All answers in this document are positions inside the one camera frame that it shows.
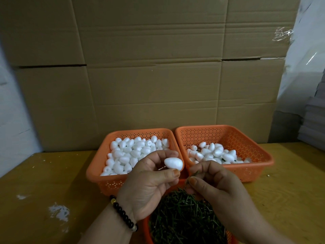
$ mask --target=plastic basket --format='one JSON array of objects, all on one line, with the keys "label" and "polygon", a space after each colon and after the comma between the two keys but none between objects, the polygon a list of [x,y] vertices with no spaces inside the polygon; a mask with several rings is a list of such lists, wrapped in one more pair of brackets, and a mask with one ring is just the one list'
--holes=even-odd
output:
[{"label": "plastic basket", "polygon": [[186,169],[194,165],[189,160],[187,149],[205,141],[220,143],[228,150],[236,150],[237,156],[250,157],[252,163],[226,164],[225,168],[235,173],[242,182],[256,180],[266,166],[274,164],[272,156],[237,128],[228,125],[178,127],[175,135]]},{"label": "plastic basket", "polygon": [[[185,181],[186,181],[186,179],[180,179],[178,184],[175,186],[172,186],[168,190],[166,190],[165,194],[167,194],[171,191],[177,190],[178,188],[184,188]],[[150,234],[150,229],[149,229],[149,220],[150,220],[150,215],[143,220],[143,232],[144,232],[144,236],[146,238],[147,244],[154,244],[151,239],[151,234]],[[238,244],[238,241],[234,238],[234,236],[229,231],[226,231],[226,234],[227,234],[227,240],[228,240],[227,244]]]},{"label": "plastic basket", "polygon": [[89,181],[95,182],[98,184],[100,190],[104,195],[117,194],[119,188],[123,185],[124,181],[127,178],[127,175],[110,175],[110,176],[100,176],[105,167],[105,162],[107,160],[107,154],[111,152],[110,144],[117,137],[124,139],[129,137],[131,139],[140,136],[141,138],[150,139],[153,135],[156,135],[158,139],[168,139],[169,140],[169,149],[178,151],[180,158],[183,161],[181,152],[177,145],[174,134],[171,130],[166,128],[153,128],[153,129],[139,129],[139,130],[126,130],[126,131],[116,131],[108,134],[103,143],[100,145],[100,148],[96,152],[93,160],[86,171],[86,177]]}]

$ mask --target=pile of green stems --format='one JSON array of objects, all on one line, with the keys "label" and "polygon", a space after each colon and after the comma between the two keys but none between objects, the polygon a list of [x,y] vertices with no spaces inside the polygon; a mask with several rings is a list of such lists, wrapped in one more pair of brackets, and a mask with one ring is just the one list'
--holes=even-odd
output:
[{"label": "pile of green stems", "polygon": [[165,195],[149,221],[152,240],[159,243],[227,244],[225,227],[212,206],[183,189]]}]

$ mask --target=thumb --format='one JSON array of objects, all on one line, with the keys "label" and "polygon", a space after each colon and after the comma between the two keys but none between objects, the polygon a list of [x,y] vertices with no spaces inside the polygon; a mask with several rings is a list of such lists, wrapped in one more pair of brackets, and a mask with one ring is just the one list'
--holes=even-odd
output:
[{"label": "thumb", "polygon": [[196,176],[192,176],[189,178],[189,184],[195,191],[197,191],[207,201],[209,201],[210,204],[215,200],[215,197],[219,193],[219,189],[211,186],[210,184]]},{"label": "thumb", "polygon": [[148,181],[152,186],[172,182],[181,175],[178,169],[170,168],[160,171],[150,171]]}]

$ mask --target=fingernail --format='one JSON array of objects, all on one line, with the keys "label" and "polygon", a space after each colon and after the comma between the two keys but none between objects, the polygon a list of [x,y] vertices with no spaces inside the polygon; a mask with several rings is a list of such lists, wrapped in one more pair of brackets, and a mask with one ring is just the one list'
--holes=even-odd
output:
[{"label": "fingernail", "polygon": [[179,177],[181,175],[181,172],[178,169],[174,169],[174,177]]},{"label": "fingernail", "polygon": [[193,186],[195,186],[195,184],[197,183],[197,179],[195,178],[195,177],[190,177],[189,178],[189,183],[191,184],[191,185],[193,185]]}]

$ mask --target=wooden table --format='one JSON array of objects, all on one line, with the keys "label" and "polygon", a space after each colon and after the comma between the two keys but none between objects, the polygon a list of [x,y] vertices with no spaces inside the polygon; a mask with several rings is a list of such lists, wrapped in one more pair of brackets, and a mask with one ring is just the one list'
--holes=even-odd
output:
[{"label": "wooden table", "polygon": [[[261,146],[276,163],[245,184],[257,208],[296,243],[325,244],[325,153],[304,143]],[[108,204],[85,178],[94,155],[37,153],[0,178],[0,243],[77,243]],[[144,243],[142,229],[131,243]]]}]

